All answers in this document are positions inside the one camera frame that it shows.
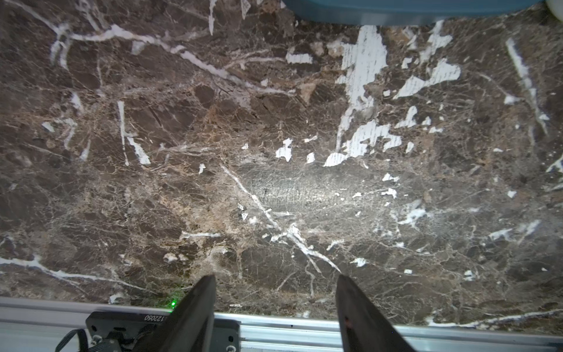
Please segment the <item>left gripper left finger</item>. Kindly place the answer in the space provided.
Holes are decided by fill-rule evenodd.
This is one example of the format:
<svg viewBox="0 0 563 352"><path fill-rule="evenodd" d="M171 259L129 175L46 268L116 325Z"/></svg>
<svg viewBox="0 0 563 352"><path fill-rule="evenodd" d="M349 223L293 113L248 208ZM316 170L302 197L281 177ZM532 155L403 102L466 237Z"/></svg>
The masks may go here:
<svg viewBox="0 0 563 352"><path fill-rule="evenodd" d="M216 302L216 277L202 277L154 333L135 351L209 351Z"/></svg>

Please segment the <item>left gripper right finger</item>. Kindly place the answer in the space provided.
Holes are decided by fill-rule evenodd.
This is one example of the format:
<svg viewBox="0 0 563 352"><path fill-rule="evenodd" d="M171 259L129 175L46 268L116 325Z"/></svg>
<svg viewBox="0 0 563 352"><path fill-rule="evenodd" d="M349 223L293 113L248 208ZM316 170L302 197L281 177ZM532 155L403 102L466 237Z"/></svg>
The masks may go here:
<svg viewBox="0 0 563 352"><path fill-rule="evenodd" d="M414 352L360 287L343 274L337 280L336 305L343 351Z"/></svg>

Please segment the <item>dark teal storage box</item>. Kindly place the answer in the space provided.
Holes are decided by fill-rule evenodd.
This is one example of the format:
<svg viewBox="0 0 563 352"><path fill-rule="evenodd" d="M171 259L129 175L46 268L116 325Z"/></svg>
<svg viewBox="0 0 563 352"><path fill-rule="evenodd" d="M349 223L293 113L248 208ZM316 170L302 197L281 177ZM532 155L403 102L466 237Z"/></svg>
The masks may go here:
<svg viewBox="0 0 563 352"><path fill-rule="evenodd" d="M535 0L286 0L307 21L347 25L425 25L448 18L498 16L524 10Z"/></svg>

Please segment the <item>white storage box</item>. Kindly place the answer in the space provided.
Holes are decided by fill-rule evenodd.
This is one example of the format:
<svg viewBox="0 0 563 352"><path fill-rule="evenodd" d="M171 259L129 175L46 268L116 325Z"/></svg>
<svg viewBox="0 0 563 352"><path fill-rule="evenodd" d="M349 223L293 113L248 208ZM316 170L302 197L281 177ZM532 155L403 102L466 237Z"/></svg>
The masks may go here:
<svg viewBox="0 0 563 352"><path fill-rule="evenodd" d="M546 0L545 3L554 17L563 22L563 0Z"/></svg>

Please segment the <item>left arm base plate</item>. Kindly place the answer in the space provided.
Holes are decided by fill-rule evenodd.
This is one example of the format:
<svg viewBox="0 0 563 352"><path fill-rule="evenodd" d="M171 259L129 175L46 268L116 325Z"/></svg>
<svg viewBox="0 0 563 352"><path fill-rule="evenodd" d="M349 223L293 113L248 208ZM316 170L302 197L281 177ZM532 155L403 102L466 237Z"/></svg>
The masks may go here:
<svg viewBox="0 0 563 352"><path fill-rule="evenodd" d="M76 339L78 351L240 351L240 323L214 318L201 329L191 326L172 334L161 328L164 314L93 312L84 329L74 329L64 336L56 351L63 351Z"/></svg>

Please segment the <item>aluminium frame rail front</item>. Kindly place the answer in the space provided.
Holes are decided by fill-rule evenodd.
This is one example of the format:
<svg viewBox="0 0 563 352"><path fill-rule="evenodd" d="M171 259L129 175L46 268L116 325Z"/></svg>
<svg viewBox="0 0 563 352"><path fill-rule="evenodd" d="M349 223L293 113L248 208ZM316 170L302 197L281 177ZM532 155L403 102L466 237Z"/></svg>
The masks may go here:
<svg viewBox="0 0 563 352"><path fill-rule="evenodd" d="M166 315L165 309L1 298L1 350L53 351L94 311ZM341 351L336 321L218 313L241 324L243 351ZM561 351L562 338L444 327L398 326L417 351Z"/></svg>

